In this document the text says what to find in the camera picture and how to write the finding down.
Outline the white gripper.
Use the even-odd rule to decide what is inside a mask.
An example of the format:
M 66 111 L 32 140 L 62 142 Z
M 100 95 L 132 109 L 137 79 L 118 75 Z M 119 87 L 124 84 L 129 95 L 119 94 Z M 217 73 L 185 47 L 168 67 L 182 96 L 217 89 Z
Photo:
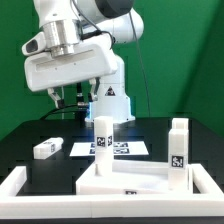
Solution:
M 64 100 L 54 87 L 90 80 L 90 102 L 98 99 L 100 79 L 117 71 L 116 56 L 111 49 L 111 37 L 102 34 L 75 45 L 75 52 L 53 58 L 49 52 L 28 57 L 25 60 L 25 76 L 33 92 L 46 90 L 57 109 L 64 107 Z

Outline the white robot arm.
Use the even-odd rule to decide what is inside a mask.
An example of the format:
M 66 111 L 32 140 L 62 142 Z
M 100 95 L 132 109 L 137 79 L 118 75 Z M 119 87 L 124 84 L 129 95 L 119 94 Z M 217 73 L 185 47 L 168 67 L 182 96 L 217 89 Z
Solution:
M 112 47 L 138 40 L 144 30 L 134 0 L 33 0 L 40 32 L 26 42 L 24 68 L 29 89 L 46 90 L 58 108 L 57 87 L 87 81 L 91 85 L 89 124 L 111 116 L 132 122 L 125 93 L 125 66 Z

